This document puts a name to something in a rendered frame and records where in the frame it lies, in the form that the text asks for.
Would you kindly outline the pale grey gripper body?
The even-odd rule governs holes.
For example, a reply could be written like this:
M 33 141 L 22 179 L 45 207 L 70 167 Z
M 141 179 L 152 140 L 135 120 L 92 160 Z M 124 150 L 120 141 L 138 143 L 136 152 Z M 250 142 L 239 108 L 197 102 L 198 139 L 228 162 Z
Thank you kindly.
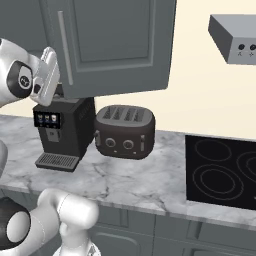
M 39 92 L 39 102 L 41 105 L 49 106 L 60 79 L 57 54 L 51 47 L 45 48 L 41 56 L 39 77 L 42 79 L 42 89 Z

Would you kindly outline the grey narrow base cabinet door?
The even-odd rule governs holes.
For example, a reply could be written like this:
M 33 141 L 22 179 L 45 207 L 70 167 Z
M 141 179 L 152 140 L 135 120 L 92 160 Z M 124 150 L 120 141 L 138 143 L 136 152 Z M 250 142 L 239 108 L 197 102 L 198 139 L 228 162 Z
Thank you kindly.
M 153 237 L 96 226 L 89 230 L 102 256 L 152 256 Z

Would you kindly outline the grey wide base cabinet door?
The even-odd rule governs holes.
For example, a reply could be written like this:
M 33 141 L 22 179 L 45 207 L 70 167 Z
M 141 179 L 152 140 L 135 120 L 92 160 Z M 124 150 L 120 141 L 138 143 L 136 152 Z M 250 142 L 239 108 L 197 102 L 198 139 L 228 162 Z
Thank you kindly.
M 154 239 L 153 256 L 256 256 L 256 252 L 240 252 L 174 239 Z

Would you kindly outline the black coffee machine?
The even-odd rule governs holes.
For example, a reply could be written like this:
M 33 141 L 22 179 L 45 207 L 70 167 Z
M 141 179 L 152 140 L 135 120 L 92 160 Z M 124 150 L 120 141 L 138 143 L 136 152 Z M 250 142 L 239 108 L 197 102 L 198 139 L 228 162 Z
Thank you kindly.
M 48 107 L 36 105 L 33 117 L 44 150 L 35 165 L 73 172 L 94 139 L 94 99 L 55 99 Z

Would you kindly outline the dark brown four-slot toaster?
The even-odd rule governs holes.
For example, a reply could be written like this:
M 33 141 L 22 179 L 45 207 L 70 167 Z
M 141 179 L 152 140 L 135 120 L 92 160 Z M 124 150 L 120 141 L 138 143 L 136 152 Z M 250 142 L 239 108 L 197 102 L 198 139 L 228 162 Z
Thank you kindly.
M 143 159 L 155 143 L 155 116 L 147 108 L 110 105 L 96 115 L 95 145 L 105 155 L 123 159 Z

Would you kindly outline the grey narrow drawer front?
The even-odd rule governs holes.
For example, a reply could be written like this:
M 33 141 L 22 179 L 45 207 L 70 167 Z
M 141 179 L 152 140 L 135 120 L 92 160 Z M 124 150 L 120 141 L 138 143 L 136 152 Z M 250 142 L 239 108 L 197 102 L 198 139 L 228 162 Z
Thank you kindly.
M 149 236 L 154 233 L 155 216 L 153 214 L 109 206 L 100 206 L 99 211 L 97 226 Z

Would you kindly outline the grey range hood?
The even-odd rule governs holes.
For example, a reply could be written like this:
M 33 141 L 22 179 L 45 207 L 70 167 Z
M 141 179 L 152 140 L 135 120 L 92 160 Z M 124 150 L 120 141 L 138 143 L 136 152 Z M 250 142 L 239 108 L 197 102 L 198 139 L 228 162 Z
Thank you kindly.
M 212 14 L 208 32 L 227 64 L 256 65 L 256 15 Z

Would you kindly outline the black hob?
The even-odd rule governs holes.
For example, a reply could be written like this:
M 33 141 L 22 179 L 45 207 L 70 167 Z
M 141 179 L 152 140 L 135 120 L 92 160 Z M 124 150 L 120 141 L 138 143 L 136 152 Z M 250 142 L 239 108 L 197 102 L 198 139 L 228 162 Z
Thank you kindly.
M 256 210 L 256 142 L 185 136 L 189 201 Z

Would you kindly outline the grey wide drawer front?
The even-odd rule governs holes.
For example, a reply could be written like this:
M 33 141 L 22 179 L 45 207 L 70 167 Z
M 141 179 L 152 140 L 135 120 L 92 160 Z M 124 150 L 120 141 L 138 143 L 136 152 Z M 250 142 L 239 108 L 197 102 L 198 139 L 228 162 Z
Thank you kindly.
M 157 216 L 155 235 L 162 238 L 192 240 L 256 252 L 256 231 L 236 227 Z

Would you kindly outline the dark grey wall cabinet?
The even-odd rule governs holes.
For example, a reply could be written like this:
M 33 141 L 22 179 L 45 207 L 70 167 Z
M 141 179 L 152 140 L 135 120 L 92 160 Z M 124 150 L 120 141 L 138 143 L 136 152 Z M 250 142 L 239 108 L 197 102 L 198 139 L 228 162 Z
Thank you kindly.
M 47 0 L 0 0 L 0 38 L 40 56 L 51 37 Z

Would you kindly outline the grey wall cabinet door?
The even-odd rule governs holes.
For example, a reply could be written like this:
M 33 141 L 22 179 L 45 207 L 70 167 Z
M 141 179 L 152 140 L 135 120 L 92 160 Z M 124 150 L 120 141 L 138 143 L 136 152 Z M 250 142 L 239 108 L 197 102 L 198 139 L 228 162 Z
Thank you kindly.
M 47 0 L 47 7 L 65 97 L 168 87 L 176 0 Z M 64 12 L 72 86 L 57 11 Z

